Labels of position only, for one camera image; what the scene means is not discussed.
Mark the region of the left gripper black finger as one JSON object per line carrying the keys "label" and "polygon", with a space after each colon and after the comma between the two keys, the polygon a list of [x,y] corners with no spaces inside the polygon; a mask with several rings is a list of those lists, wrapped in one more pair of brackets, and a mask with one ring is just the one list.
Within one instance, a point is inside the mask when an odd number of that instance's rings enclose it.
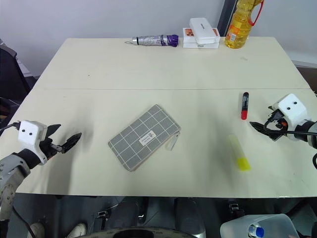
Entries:
{"label": "left gripper black finger", "polygon": [[46,133],[46,137],[50,137],[51,135],[53,135],[61,126],[61,124],[53,124],[53,125],[49,125],[47,127],[47,133]]}
{"label": "left gripper black finger", "polygon": [[76,143],[79,141],[81,135],[82,133],[77,133],[75,135],[72,135],[70,138],[68,138],[66,142],[63,145],[61,145],[60,153],[64,154],[68,152],[71,148],[73,148],[76,145]]}

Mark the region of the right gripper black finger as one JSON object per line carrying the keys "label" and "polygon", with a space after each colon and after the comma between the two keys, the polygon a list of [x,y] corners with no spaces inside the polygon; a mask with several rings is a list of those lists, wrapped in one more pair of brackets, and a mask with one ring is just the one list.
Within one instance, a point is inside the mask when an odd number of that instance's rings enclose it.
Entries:
{"label": "right gripper black finger", "polygon": [[255,122],[255,121],[251,121],[250,125],[258,132],[260,133],[267,133],[267,130],[265,129],[264,125],[259,123],[259,122]]}

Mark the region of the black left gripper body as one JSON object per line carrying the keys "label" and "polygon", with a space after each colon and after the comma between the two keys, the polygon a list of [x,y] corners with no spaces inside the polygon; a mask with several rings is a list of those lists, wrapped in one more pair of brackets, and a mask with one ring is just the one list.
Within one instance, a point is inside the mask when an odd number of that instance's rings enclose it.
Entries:
{"label": "black left gripper body", "polygon": [[47,160],[51,159],[57,153],[63,152],[63,148],[59,145],[53,144],[53,140],[49,137],[46,137],[43,141],[41,141],[39,146]]}

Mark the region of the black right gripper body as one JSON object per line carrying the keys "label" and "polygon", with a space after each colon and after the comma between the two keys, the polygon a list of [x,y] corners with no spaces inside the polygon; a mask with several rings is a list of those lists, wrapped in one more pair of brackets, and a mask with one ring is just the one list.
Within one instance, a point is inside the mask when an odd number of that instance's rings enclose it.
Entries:
{"label": "black right gripper body", "polygon": [[[278,129],[268,128],[268,125],[273,122],[276,123],[275,127]],[[274,112],[272,112],[271,116],[264,123],[264,131],[268,134],[268,137],[273,141],[277,141],[280,137],[286,135],[285,133],[282,133],[282,131],[287,131],[287,129],[288,122],[286,121],[285,115],[281,112],[281,110],[275,110]]]}

